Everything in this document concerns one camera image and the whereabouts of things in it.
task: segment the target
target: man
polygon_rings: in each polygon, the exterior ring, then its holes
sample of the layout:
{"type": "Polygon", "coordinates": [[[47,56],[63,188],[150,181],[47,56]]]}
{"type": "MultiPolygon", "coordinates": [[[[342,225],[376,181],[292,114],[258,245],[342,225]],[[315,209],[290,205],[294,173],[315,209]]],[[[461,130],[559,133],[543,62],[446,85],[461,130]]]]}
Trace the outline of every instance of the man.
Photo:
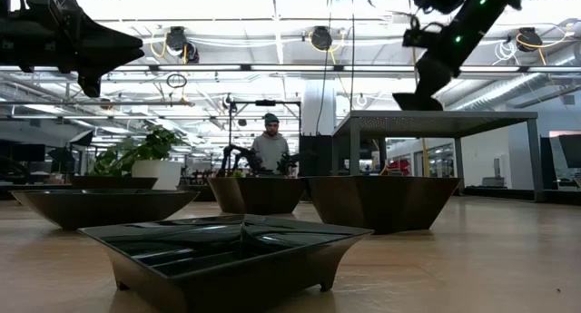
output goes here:
{"type": "Polygon", "coordinates": [[[279,118],[272,113],[264,115],[266,132],[254,139],[252,149],[262,159],[262,167],[266,170],[277,172],[277,162],[281,160],[283,153],[289,151],[289,144],[279,134],[279,118]]]}

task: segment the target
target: green leafy plant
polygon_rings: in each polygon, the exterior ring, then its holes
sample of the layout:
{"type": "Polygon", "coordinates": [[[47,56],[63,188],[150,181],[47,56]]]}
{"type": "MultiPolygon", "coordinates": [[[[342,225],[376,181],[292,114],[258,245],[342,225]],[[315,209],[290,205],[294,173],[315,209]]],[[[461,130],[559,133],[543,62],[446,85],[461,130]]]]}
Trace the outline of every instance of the green leafy plant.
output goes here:
{"type": "Polygon", "coordinates": [[[137,143],[128,138],[97,155],[90,175],[131,176],[131,170],[136,161],[167,159],[170,157],[172,146],[185,144],[179,134],[170,132],[162,126],[149,126],[147,130],[150,131],[150,134],[147,135],[144,142],[137,143]]]}
{"type": "Polygon", "coordinates": [[[232,172],[232,177],[233,178],[244,178],[244,172],[242,172],[241,170],[235,170],[232,172]]]}

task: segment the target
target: gray hoodie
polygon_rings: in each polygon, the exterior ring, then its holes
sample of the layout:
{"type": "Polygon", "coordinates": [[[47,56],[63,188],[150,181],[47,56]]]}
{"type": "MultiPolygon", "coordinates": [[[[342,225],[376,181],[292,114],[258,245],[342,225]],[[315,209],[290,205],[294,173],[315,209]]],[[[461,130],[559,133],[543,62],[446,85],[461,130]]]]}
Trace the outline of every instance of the gray hoodie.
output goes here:
{"type": "Polygon", "coordinates": [[[289,151],[289,144],[279,133],[270,136],[264,132],[261,136],[254,139],[252,149],[262,159],[262,167],[264,169],[276,172],[277,162],[281,160],[283,153],[289,151]]]}

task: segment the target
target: planter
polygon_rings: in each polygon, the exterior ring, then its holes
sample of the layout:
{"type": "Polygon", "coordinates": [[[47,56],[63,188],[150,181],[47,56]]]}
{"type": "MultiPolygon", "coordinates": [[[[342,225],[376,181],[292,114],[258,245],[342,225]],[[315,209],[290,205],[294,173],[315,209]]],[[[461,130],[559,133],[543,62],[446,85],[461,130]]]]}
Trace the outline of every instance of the planter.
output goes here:
{"type": "Polygon", "coordinates": [[[73,176],[73,188],[80,190],[107,189],[107,190],[150,190],[157,178],[145,177],[102,177],[102,176],[73,176]]]}
{"type": "Polygon", "coordinates": [[[28,209],[66,230],[163,220],[197,193],[149,190],[12,191],[28,209]]]}
{"type": "Polygon", "coordinates": [[[325,223],[377,234],[427,230],[460,183],[457,178],[310,177],[307,191],[325,223]]]}
{"type": "Polygon", "coordinates": [[[194,201],[216,201],[216,196],[210,185],[179,185],[178,191],[196,191],[200,195],[194,201]]]}
{"type": "Polygon", "coordinates": [[[172,161],[136,161],[132,168],[133,177],[154,177],[154,190],[175,191],[180,183],[182,164],[172,161]]]}
{"type": "Polygon", "coordinates": [[[210,178],[220,208],[228,213],[292,213],[304,193],[304,183],[286,178],[210,178]]]}
{"type": "Polygon", "coordinates": [[[260,312],[329,290],[345,252],[372,232],[251,215],[80,231],[103,245],[119,290],[163,313],[260,312]]]}

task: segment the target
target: white pot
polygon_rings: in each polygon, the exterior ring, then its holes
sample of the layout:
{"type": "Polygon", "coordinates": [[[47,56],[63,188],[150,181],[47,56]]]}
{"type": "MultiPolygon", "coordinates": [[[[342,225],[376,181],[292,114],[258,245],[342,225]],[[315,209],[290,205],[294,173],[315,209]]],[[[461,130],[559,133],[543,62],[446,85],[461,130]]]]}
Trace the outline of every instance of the white pot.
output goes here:
{"type": "Polygon", "coordinates": [[[132,168],[133,177],[156,177],[154,190],[175,191],[181,173],[182,164],[172,161],[136,161],[132,168]]]}

